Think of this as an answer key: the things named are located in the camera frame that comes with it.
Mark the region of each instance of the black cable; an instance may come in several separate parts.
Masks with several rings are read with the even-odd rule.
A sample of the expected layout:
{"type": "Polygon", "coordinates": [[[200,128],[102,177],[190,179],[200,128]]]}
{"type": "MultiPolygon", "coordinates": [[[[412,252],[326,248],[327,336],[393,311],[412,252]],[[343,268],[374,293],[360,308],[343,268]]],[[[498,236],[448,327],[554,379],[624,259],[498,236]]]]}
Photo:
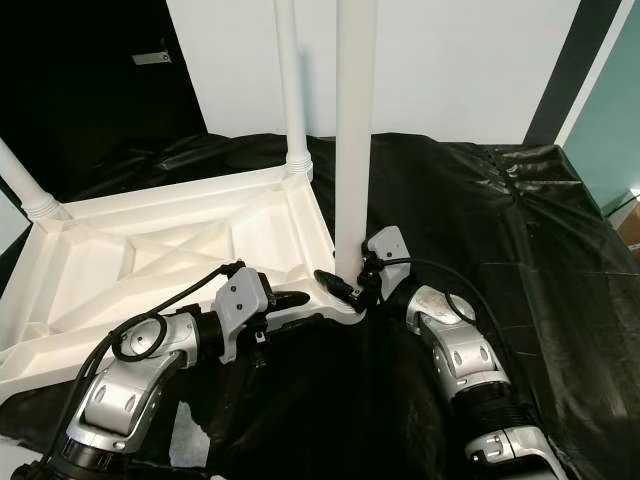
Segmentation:
{"type": "Polygon", "coordinates": [[[620,210],[621,208],[626,207],[627,205],[629,205],[631,202],[633,202],[634,200],[637,200],[638,198],[640,198],[640,194],[638,195],[634,195],[633,197],[631,197],[629,200],[627,200],[626,202],[621,203],[620,205],[618,205],[616,208],[614,208],[613,210],[611,210],[609,213],[607,213],[605,215],[605,218],[609,218],[611,215],[613,215],[614,213],[616,213],[618,210],[620,210]]]}
{"type": "MultiPolygon", "coordinates": [[[[419,264],[419,265],[426,265],[429,267],[434,267],[437,268],[439,270],[442,270],[443,272],[448,273],[449,275],[457,278],[458,280],[460,280],[462,283],[464,283],[464,285],[469,288],[469,290],[471,290],[473,292],[473,294],[477,297],[477,299],[480,301],[480,303],[482,304],[482,307],[484,308],[484,310],[487,312],[487,316],[489,317],[489,320],[492,323],[493,329],[496,332],[496,335],[498,336],[498,341],[500,342],[500,346],[502,347],[503,350],[507,350],[507,342],[504,340],[504,336],[502,335],[502,331],[500,330],[500,327],[498,325],[498,320],[496,319],[496,316],[493,314],[493,310],[491,310],[491,307],[489,306],[489,302],[487,302],[487,299],[484,298],[484,295],[482,295],[482,293],[480,293],[480,291],[473,285],[473,283],[471,283],[471,281],[465,277],[464,275],[462,275],[461,273],[459,273],[458,271],[454,270],[453,268],[447,267],[446,265],[443,265],[442,263],[438,263],[438,262],[434,262],[433,260],[427,260],[426,258],[394,258],[392,260],[384,260],[382,262],[382,264],[385,267],[388,267],[390,265],[400,265],[403,263],[413,263],[413,264],[419,264]]],[[[449,306],[452,306],[453,301],[450,301],[451,299],[448,298],[447,302],[449,302],[449,306]]],[[[458,316],[460,316],[460,314],[462,314],[462,312],[458,313],[456,310],[459,310],[457,308],[451,308],[454,312],[456,312],[456,314],[458,316]]]]}
{"type": "Polygon", "coordinates": [[[451,310],[453,310],[453,312],[458,315],[458,317],[461,320],[465,320],[469,323],[476,323],[475,318],[471,318],[468,317],[467,315],[464,314],[464,312],[462,310],[460,310],[458,308],[458,306],[456,305],[456,302],[453,301],[453,298],[451,298],[451,293],[449,292],[449,290],[445,290],[444,292],[444,298],[447,300],[447,304],[449,304],[449,308],[451,310]]]}
{"type": "Polygon", "coordinates": [[[109,351],[109,348],[113,350],[113,353],[116,356],[116,358],[125,362],[136,362],[152,355],[153,352],[155,352],[157,348],[162,344],[167,333],[167,322],[162,315],[159,315],[159,313],[162,310],[165,310],[166,308],[170,307],[174,303],[182,300],[188,295],[191,295],[193,292],[195,292],[199,288],[209,283],[218,275],[220,274],[231,275],[235,273],[238,268],[244,267],[244,266],[245,264],[241,260],[233,264],[222,265],[216,268],[214,271],[212,271],[208,275],[206,275],[205,277],[198,280],[193,285],[187,287],[180,293],[162,302],[160,305],[153,307],[152,309],[148,310],[143,314],[136,315],[135,317],[132,317],[126,320],[125,322],[121,323],[116,328],[114,328],[112,331],[110,331],[107,334],[107,336],[104,337],[100,341],[100,343],[98,343],[98,345],[96,345],[96,347],[91,351],[91,353],[87,356],[84,363],[80,367],[80,370],[78,370],[78,374],[76,375],[76,378],[74,379],[73,384],[71,385],[71,391],[67,396],[64,407],[60,414],[60,419],[58,420],[58,423],[56,425],[56,429],[54,431],[53,437],[51,437],[51,440],[49,441],[49,445],[47,446],[45,453],[42,455],[42,459],[40,461],[41,467],[43,467],[45,463],[53,456],[53,452],[55,450],[58,439],[60,438],[60,435],[62,434],[62,431],[69,420],[68,418],[69,411],[71,409],[71,405],[75,400],[78,392],[81,390],[83,392],[86,392],[86,389],[89,386],[88,385],[89,382],[91,382],[93,377],[95,376],[98,370],[98,367],[100,366],[100,362],[104,358],[105,354],[109,351]],[[141,354],[138,354],[138,355],[123,354],[121,344],[122,344],[122,335],[124,334],[124,332],[139,325],[142,322],[147,321],[149,318],[155,319],[160,324],[160,334],[158,335],[156,340],[147,350],[145,350],[141,354]]]}

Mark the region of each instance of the cable connector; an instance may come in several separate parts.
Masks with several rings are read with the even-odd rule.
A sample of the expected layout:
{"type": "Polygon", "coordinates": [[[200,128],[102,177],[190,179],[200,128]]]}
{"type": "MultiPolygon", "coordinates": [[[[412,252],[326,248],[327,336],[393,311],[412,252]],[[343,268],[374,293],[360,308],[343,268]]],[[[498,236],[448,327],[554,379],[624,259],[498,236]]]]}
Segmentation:
{"type": "Polygon", "coordinates": [[[371,303],[372,296],[367,289],[353,288],[342,278],[323,270],[315,270],[313,276],[334,297],[349,304],[357,313],[362,313],[371,303]]]}
{"type": "Polygon", "coordinates": [[[364,264],[362,266],[362,274],[378,273],[384,270],[386,267],[384,260],[378,258],[378,256],[371,251],[363,251],[364,264]]]}
{"type": "Polygon", "coordinates": [[[233,263],[227,263],[225,265],[221,265],[220,273],[222,275],[226,275],[227,278],[231,278],[236,273],[238,273],[238,270],[240,270],[243,267],[246,267],[246,264],[242,260],[237,260],[233,263]]]}

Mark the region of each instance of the black tarp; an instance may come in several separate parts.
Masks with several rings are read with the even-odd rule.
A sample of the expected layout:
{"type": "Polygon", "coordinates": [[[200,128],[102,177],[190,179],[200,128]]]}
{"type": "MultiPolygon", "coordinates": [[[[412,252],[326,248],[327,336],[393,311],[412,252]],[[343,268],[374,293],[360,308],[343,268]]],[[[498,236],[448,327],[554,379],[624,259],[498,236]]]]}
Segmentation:
{"type": "MultiPolygon", "coordinates": [[[[334,225],[332,139],[309,138],[314,193],[334,225]]],[[[282,163],[285,139],[131,142],[65,201],[282,163]]],[[[368,232],[398,225],[413,256],[467,275],[496,313],[518,390],[579,479],[640,475],[640,269],[555,146],[372,139],[368,232]]],[[[449,279],[417,269],[436,288],[449,279]]],[[[495,339],[479,311],[479,327],[495,339]]],[[[172,382],[141,457],[163,463],[175,402],[212,437],[229,479],[466,478],[430,355],[398,319],[311,322],[229,366],[172,382]],[[266,367],[256,368],[256,356],[266,367]]],[[[0,433],[41,448],[66,387],[0,408],[0,433]]]]}

